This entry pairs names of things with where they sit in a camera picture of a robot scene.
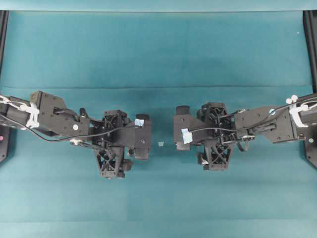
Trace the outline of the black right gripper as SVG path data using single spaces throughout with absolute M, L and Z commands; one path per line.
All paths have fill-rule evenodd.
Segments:
M 224 103 L 206 103 L 191 119 L 192 145 L 203 146 L 197 154 L 204 170 L 226 170 L 233 152 L 234 122 Z

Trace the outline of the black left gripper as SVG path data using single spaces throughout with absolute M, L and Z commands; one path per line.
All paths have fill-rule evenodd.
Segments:
M 106 111 L 102 119 L 90 118 L 91 138 L 99 172 L 107 179 L 124 178 L 131 169 L 132 161 L 124 159 L 125 146 L 118 142 L 117 134 L 123 131 L 131 120 L 121 110 Z

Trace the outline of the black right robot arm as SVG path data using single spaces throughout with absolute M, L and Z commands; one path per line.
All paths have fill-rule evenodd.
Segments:
M 305 156 L 317 165 L 317 96 L 286 99 L 286 105 L 266 106 L 228 113 L 223 103 L 206 103 L 188 128 L 182 142 L 204 147 L 198 163 L 204 170 L 226 170 L 233 147 L 246 152 L 249 142 L 263 135 L 272 143 L 303 141 Z

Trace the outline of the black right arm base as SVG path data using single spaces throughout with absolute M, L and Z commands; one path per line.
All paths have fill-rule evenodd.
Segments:
M 317 167 L 317 127 L 310 126 L 305 131 L 305 157 L 308 162 Z

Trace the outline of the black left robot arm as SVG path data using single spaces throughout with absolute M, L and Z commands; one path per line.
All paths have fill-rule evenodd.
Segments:
M 119 130 L 132 127 L 127 114 L 120 110 L 104 112 L 102 119 L 66 107 L 58 96 L 37 91 L 28 101 L 13 96 L 0 97 L 0 123 L 28 130 L 48 142 L 67 141 L 94 151 L 101 176 L 124 178 L 133 162 L 124 158 L 125 147 L 115 141 Z

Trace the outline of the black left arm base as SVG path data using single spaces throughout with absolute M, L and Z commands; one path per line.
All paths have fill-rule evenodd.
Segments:
M 3 162 L 7 157 L 9 137 L 10 137 L 10 128 L 1 125 L 0 126 L 0 162 Z

